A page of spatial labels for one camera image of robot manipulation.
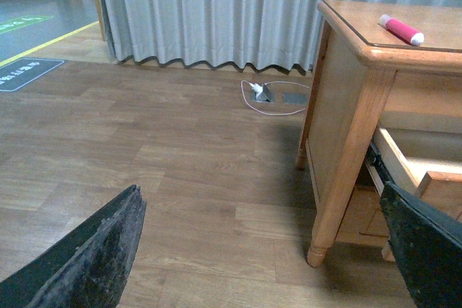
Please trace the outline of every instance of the wooden desk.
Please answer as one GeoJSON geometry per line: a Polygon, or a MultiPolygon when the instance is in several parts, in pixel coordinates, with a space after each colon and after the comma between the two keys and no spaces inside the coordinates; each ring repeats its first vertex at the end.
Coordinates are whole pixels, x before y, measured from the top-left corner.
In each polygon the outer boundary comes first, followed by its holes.
{"type": "MultiPolygon", "coordinates": [[[[393,85],[419,83],[421,76],[434,85],[439,79],[462,85],[462,9],[331,0],[318,9],[322,35],[297,158],[300,169],[309,162],[318,209],[307,255],[313,267],[336,239],[384,107],[403,101],[387,103],[393,85]],[[378,24],[382,14],[420,29],[425,42],[413,47],[384,30],[378,24]]],[[[455,108],[451,116],[462,119],[457,93],[450,94],[454,106],[447,109],[455,108]]]]}

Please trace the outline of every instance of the black floor sign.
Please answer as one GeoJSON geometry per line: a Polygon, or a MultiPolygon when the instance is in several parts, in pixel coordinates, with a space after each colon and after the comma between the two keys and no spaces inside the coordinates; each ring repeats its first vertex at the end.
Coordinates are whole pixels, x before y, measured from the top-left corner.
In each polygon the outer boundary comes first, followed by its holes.
{"type": "Polygon", "coordinates": [[[14,92],[57,68],[64,61],[42,58],[20,58],[0,68],[0,92],[14,92]]]}

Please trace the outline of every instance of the white cap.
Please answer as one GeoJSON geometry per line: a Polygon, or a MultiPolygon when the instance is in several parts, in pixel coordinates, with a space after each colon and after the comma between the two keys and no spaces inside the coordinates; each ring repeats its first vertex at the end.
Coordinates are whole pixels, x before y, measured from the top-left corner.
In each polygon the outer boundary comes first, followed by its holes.
{"type": "Polygon", "coordinates": [[[411,44],[414,46],[420,46],[422,43],[424,43],[424,35],[421,32],[417,32],[411,38],[411,44]]]}
{"type": "Polygon", "coordinates": [[[390,16],[388,16],[387,14],[383,14],[382,16],[380,16],[380,18],[378,20],[378,23],[379,23],[379,25],[381,25],[382,27],[387,29],[386,24],[390,19],[391,19],[390,16]]]}

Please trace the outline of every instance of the desk drawer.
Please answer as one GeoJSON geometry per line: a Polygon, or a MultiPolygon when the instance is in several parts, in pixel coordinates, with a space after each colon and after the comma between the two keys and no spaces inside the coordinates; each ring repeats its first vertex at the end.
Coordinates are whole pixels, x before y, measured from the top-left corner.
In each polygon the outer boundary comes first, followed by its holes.
{"type": "Polygon", "coordinates": [[[397,185],[462,220],[462,134],[379,124],[373,141],[397,185]]]}

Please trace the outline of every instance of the glue stick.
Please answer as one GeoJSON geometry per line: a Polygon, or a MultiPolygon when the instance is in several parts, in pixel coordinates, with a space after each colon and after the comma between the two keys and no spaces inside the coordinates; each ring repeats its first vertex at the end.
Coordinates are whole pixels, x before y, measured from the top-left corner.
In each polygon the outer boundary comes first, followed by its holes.
{"type": "Polygon", "coordinates": [[[387,14],[380,16],[379,23],[385,29],[397,34],[400,38],[414,46],[419,46],[424,42],[424,35],[420,31],[405,25],[403,22],[400,22],[387,14]]]}

